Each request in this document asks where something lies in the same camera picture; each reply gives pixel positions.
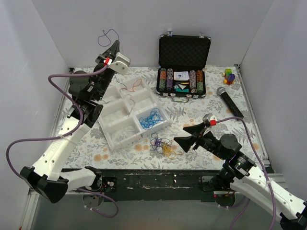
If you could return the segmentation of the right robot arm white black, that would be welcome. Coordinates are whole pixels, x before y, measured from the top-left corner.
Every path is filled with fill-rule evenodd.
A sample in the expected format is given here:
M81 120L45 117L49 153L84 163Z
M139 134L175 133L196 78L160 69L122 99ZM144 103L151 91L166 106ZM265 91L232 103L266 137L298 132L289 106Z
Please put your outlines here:
M184 130L190 136L175 137L174 141L185 152L202 147L224 161L221 170L208 182L209 187L243 194L279 220L284 230L307 228L306 201L289 193L242 153L235 135L224 134L217 139L210 131L209 123L185 127Z

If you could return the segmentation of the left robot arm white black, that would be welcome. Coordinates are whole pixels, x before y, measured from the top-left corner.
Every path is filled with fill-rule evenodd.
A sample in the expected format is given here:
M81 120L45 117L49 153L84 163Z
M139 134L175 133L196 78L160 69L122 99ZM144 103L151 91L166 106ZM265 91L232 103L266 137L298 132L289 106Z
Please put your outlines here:
M63 166L78 142L98 120L103 105L99 104L111 83L115 71L107 61L119 56L119 41L98 58L93 73L76 71L68 74L69 89L62 93L72 102L59 133L31 167L23 167L21 178L51 203L59 202L69 190L82 187L96 192L102 186L100 170L86 166L83 169L62 172Z

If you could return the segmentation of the floral patterned table mat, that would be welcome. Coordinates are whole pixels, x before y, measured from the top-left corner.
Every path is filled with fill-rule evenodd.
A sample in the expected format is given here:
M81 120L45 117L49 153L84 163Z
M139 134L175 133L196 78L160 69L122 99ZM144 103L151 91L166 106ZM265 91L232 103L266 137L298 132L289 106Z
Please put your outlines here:
M213 134L219 138L223 134L234 134L242 145L242 152L257 165L262 164L266 154L263 151L259 133L250 110L245 88L239 74L233 85L226 86L226 91L244 115L243 121L232 119L232 114L216 91L222 85L224 68L208 66L205 69L206 96L203 99L191 99L187 103L173 102L169 97L157 97L172 120L169 128L159 131L162 138L173 139L185 135L184 127L198 124L206 113L212 113L219 120L213 127ZM66 160L66 169L93 166L99 169L200 169L218 170L222 160L203 148L185 153L177 143L172 143L174 157L165 157L150 150L149 139L142 137L126 148L111 151L103 131L94 125L72 154Z

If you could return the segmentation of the black poker chip case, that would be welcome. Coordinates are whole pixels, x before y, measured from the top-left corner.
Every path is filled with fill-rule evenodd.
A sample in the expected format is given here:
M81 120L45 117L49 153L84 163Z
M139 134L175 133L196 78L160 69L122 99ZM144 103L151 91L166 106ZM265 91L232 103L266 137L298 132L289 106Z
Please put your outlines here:
M198 36L173 35L169 31L160 35L156 94L183 103L191 98L204 98L204 68L211 41L202 33Z

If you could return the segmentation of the black metal base plate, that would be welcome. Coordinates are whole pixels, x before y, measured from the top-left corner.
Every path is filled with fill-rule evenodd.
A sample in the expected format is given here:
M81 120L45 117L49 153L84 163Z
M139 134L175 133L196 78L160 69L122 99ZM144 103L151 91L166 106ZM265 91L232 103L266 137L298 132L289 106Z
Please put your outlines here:
M115 201L196 200L232 206L238 192L219 186L217 170L101 169L100 191Z

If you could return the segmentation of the black handheld microphone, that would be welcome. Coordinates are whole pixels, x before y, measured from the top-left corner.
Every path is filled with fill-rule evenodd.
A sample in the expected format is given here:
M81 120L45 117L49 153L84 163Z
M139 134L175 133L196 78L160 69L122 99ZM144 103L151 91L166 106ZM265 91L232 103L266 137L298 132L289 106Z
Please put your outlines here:
M230 98L229 94L226 92L226 89L224 87L219 87L217 89L217 94L222 98L224 103L227 105L228 109L231 111L231 113L235 117L239 117L241 119L244 118L243 114L239 110L239 108L236 106L234 101Z

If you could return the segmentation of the colourful toy block train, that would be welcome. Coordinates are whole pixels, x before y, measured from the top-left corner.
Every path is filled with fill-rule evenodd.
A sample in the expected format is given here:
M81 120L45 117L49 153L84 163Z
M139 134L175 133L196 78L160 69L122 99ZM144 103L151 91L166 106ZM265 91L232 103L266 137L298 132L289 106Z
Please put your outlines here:
M235 82L235 75L232 73L231 69L225 69L225 71L222 73L222 76L224 77L224 84L231 85Z

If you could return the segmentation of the white plastic compartment tray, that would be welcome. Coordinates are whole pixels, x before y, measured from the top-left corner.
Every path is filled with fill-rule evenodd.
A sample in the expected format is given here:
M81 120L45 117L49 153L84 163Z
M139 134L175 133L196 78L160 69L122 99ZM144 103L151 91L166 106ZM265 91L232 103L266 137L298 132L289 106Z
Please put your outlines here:
M98 122L111 151L136 143L172 123L141 77L122 83L113 80L100 103L103 109Z

